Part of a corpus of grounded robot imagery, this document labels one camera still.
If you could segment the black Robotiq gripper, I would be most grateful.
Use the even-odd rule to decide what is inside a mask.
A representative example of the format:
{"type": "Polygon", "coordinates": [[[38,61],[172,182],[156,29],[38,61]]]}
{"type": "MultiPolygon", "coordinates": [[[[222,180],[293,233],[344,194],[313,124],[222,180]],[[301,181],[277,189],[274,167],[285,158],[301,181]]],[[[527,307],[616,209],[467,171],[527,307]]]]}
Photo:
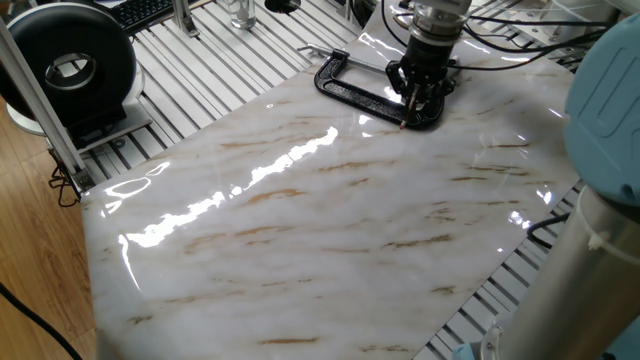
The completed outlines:
{"type": "Polygon", "coordinates": [[[401,61],[390,61],[385,72],[394,91],[404,100],[417,98],[418,83],[433,83],[421,92],[418,110],[436,113],[455,89],[455,80],[445,77],[449,57],[449,46],[431,45],[411,36],[401,61]]]}

